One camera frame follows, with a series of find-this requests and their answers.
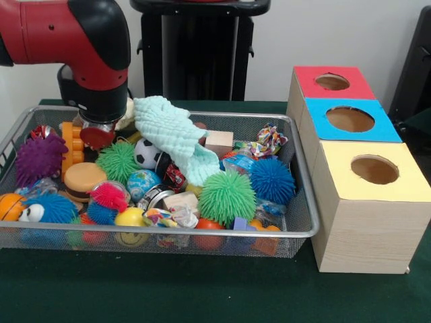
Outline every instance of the stacked boxes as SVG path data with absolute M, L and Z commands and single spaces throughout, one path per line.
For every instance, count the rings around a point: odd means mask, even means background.
M 319 205 L 319 270 L 404 273 L 431 218 L 431 188 L 360 71 L 295 67 L 288 115 Z

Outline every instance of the circular hole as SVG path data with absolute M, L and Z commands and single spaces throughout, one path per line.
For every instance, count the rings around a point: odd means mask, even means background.
M 350 133 L 364 133 L 374 127 L 374 118 L 351 106 L 337 106 L 326 112 L 329 122 L 337 129 Z
M 358 156 L 352 162 L 353 172 L 373 184 L 389 184 L 399 177 L 398 167 L 386 158 L 375 155 Z
M 331 73 L 319 76 L 316 79 L 316 82 L 324 89 L 329 89 L 331 91 L 340 91 L 342 89 L 347 89 L 350 86 L 350 83 L 346 78 Z

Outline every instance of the white wall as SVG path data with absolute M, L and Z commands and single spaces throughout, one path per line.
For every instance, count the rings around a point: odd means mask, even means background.
M 117 0 L 132 42 L 130 88 L 143 95 L 140 13 Z M 247 100 L 284 101 L 293 65 L 356 65 L 385 108 L 407 54 L 419 12 L 427 0 L 273 0 L 255 18 L 256 56 L 248 67 Z M 25 108 L 59 98 L 59 65 L 0 67 L 0 138 Z

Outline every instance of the metal basket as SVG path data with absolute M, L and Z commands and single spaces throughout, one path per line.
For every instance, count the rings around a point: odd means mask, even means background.
M 70 107 L 37 106 L 24 112 L 0 144 L 0 193 L 15 190 L 16 151 L 25 136 L 40 124 L 55 127 L 71 121 L 77 110 Z M 296 179 L 296 196 L 279 220 L 280 232 L 119 227 L 0 221 L 0 247 L 110 252 L 155 252 L 228 256 L 274 256 L 291 258 L 306 238 L 319 229 L 316 201 L 294 121 L 274 114 L 193 112 L 193 121 L 209 129 L 232 131 L 235 141 L 254 141 L 262 127 L 272 122 L 289 141 L 279 159 Z

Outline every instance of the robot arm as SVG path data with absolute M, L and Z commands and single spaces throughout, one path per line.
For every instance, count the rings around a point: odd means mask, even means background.
M 114 0 L 0 0 L 0 65 L 64 63 L 66 105 L 79 108 L 81 137 L 99 149 L 126 111 L 130 39 Z

